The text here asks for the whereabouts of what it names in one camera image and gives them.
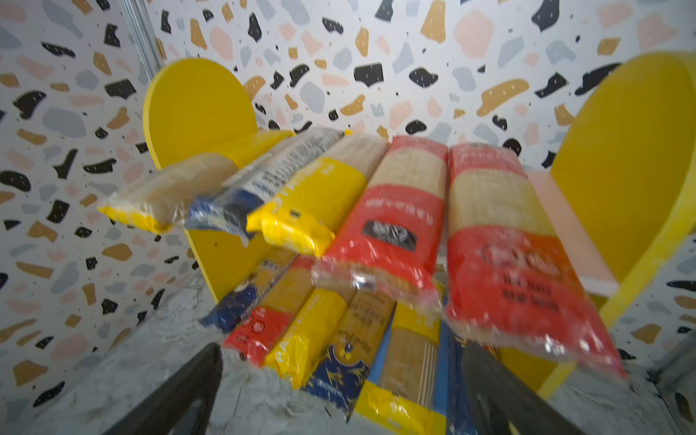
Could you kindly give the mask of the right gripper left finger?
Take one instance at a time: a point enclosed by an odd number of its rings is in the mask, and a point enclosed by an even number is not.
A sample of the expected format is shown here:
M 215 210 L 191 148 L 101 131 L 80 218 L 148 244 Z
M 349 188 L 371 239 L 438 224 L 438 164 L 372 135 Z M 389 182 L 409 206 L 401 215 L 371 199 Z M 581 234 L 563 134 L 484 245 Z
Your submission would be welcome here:
M 207 344 L 108 434 L 204 434 L 223 375 L 219 344 Z

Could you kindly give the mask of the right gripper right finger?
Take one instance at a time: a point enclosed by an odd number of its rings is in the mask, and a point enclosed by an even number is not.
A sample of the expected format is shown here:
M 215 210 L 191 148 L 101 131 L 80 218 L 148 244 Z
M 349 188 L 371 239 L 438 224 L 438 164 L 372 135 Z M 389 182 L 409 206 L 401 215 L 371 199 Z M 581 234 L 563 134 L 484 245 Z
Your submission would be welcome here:
M 479 434 L 580 434 L 480 344 L 464 347 L 461 371 Z

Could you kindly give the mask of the red black-label spaghetti bag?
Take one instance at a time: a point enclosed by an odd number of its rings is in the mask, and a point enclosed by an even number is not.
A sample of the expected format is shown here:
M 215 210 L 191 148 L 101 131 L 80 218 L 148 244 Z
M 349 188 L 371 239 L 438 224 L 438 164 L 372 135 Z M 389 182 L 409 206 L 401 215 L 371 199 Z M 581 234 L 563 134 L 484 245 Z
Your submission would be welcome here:
M 239 353 L 242 361 L 262 367 L 313 292 L 315 261 L 315 257 L 298 256 L 222 346 Z

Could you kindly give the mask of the dark blue Anko pasta bag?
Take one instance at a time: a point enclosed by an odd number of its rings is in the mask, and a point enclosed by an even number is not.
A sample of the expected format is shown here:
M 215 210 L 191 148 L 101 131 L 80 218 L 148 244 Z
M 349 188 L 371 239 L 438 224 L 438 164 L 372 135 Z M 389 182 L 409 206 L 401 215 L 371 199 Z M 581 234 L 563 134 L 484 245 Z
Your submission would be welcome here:
M 215 328 L 223 334 L 232 333 L 247 319 L 296 258 L 297 253 L 291 250 L 272 248 L 234 290 L 199 319 L 199 325 Z

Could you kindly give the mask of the yellow Pastatime bag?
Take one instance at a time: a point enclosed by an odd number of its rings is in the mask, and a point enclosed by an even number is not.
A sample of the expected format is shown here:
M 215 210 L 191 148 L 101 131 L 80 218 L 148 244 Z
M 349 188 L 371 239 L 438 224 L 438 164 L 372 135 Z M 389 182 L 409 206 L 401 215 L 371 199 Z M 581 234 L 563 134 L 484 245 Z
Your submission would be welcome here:
M 444 433 L 439 359 L 440 317 L 399 302 L 355 411 L 397 434 Z
M 356 290 L 315 288 L 286 333 L 266 357 L 265 366 L 281 380 L 301 389 L 313 373 L 329 340 L 344 317 Z

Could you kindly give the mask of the blue starry pasta bag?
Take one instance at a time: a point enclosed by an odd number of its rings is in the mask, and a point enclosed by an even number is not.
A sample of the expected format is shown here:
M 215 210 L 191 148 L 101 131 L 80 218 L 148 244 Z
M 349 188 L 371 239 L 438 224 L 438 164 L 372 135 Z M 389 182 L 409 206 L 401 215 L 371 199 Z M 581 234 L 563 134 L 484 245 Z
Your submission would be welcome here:
M 356 293 L 303 390 L 351 418 L 380 349 L 396 302 L 382 293 Z

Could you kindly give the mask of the yellow top spaghetti bag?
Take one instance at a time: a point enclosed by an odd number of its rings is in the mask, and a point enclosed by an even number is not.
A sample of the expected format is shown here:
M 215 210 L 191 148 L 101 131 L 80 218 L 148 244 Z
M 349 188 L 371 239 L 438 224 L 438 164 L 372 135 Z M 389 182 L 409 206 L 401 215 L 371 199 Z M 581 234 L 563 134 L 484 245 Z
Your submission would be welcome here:
M 269 130 L 224 142 L 110 195 L 98 210 L 115 222 L 166 233 L 184 223 L 194 199 L 220 191 L 233 175 L 292 135 Z

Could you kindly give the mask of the yellow end spaghetti bag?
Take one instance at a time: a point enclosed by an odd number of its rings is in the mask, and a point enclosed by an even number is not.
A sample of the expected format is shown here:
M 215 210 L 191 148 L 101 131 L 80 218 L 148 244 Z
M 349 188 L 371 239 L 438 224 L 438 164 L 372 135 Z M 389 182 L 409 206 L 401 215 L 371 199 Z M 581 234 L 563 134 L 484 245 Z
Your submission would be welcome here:
M 322 257 L 388 148 L 389 142 L 380 136 L 343 137 L 250 213 L 246 229 L 272 246 Z

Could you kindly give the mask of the white label noodle bag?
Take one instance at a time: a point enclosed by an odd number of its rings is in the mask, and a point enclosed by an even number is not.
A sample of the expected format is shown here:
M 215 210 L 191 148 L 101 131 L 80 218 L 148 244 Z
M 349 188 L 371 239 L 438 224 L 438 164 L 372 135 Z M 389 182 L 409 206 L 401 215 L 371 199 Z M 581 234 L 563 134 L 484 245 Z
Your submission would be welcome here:
M 317 127 L 277 143 L 223 182 L 220 192 L 197 197 L 190 206 L 185 228 L 225 232 L 247 247 L 254 237 L 247 231 L 248 215 L 273 199 L 299 170 L 344 136 L 342 130 Z

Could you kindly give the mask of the blue Barilla spaghetti pack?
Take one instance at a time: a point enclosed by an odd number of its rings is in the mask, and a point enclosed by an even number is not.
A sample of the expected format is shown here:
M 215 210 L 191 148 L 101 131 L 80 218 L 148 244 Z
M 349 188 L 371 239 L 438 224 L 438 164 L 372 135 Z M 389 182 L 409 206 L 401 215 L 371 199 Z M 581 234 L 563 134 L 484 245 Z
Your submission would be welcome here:
M 449 332 L 448 340 L 446 433 L 477 435 L 478 429 L 461 369 L 465 344 L 451 332 Z

